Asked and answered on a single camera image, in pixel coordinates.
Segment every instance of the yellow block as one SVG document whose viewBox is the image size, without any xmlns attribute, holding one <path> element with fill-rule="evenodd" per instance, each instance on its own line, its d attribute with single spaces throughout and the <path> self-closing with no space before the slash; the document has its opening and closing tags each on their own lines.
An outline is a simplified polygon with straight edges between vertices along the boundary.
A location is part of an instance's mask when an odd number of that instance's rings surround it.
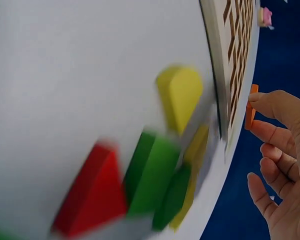
<svg viewBox="0 0 300 240">
<path fill-rule="evenodd" d="M 209 136 L 209 127 L 207 125 L 201 125 L 196 131 L 190 145 L 185 151 L 184 161 L 190 163 L 192 166 L 191 178 L 189 180 L 188 189 L 186 191 L 184 203 L 180 212 L 170 222 L 169 227 L 175 232 L 186 217 L 189 209 L 191 208 L 197 185 L 197 176 L 200 168 L 203 165 L 204 155 L 207 148 Z"/>
<path fill-rule="evenodd" d="M 174 232 L 178 230 L 179 226 L 181 225 L 184 218 L 186 217 L 189 209 L 191 208 L 192 203 L 194 202 L 196 183 L 197 183 L 197 177 L 195 177 L 195 179 L 190 178 L 182 209 L 169 223 L 169 227 L 173 229 Z"/>
<path fill-rule="evenodd" d="M 184 161 L 192 165 L 192 173 L 198 174 L 204 162 L 207 148 L 209 126 L 202 124 L 196 131 L 190 145 L 185 151 Z"/>
<path fill-rule="evenodd" d="M 202 95 L 202 78 L 192 67 L 172 65 L 159 74 L 156 84 L 167 125 L 181 136 Z"/>
</svg>

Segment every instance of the orange block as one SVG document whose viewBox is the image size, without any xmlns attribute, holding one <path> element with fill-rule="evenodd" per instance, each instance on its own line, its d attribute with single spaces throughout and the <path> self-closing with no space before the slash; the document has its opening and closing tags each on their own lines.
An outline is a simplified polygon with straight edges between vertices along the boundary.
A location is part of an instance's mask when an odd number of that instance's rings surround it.
<svg viewBox="0 0 300 240">
<path fill-rule="evenodd" d="M 257 84 L 252 84 L 250 94 L 257 93 L 259 91 L 259 86 Z M 245 109 L 245 122 L 244 122 L 244 129 L 251 130 L 252 122 L 255 119 L 256 110 L 252 108 L 250 102 L 246 104 Z"/>
</svg>

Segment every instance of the hand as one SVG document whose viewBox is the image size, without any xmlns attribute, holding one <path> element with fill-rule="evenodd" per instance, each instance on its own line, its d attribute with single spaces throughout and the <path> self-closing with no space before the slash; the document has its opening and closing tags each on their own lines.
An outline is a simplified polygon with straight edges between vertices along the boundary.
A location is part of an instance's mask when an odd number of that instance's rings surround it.
<svg viewBox="0 0 300 240">
<path fill-rule="evenodd" d="M 254 120 L 251 132 L 264 142 L 260 171 L 283 199 L 270 199 L 261 179 L 248 174 L 251 198 L 265 218 L 272 240 L 300 240 L 300 99 L 281 90 L 253 93 L 249 101 L 257 112 L 277 119 L 288 129 Z"/>
</svg>

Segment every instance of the fingernail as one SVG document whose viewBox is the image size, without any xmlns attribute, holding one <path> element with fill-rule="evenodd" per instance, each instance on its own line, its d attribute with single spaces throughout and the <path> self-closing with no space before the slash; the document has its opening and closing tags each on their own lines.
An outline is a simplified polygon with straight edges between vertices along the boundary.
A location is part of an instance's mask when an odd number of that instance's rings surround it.
<svg viewBox="0 0 300 240">
<path fill-rule="evenodd" d="M 248 100 L 250 102 L 257 102 L 259 101 L 259 99 L 265 95 L 263 92 L 255 92 L 255 93 L 251 93 L 249 96 L 248 96 Z"/>
<path fill-rule="evenodd" d="M 246 176 L 247 179 L 249 179 L 249 176 L 253 175 L 253 172 L 249 172 L 248 175 Z"/>
</svg>

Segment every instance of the finger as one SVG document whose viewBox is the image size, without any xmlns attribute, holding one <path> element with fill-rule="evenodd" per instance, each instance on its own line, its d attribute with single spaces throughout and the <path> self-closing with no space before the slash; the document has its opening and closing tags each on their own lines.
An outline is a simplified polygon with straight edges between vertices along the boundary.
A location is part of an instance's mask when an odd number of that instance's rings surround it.
<svg viewBox="0 0 300 240">
<path fill-rule="evenodd" d="M 279 120 L 291 131 L 300 175 L 300 99 L 279 90 L 267 94 L 253 93 L 249 96 L 249 101 L 258 112 Z"/>
<path fill-rule="evenodd" d="M 253 203 L 259 209 L 267 223 L 270 224 L 271 216 L 278 208 L 278 205 L 269 197 L 269 194 L 267 193 L 260 177 L 251 172 L 248 174 L 247 178 L 248 188 Z"/>
<path fill-rule="evenodd" d="M 260 151 L 263 157 L 270 158 L 290 180 L 293 182 L 300 180 L 299 168 L 295 158 L 269 143 L 262 144 Z"/>
<path fill-rule="evenodd" d="M 264 143 L 274 145 L 294 158 L 297 157 L 295 140 L 290 130 L 274 126 L 265 121 L 254 120 L 251 132 Z"/>
<path fill-rule="evenodd" d="M 262 158 L 260 171 L 266 183 L 281 199 L 285 199 L 294 184 L 280 171 L 274 161 L 268 157 Z"/>
</svg>

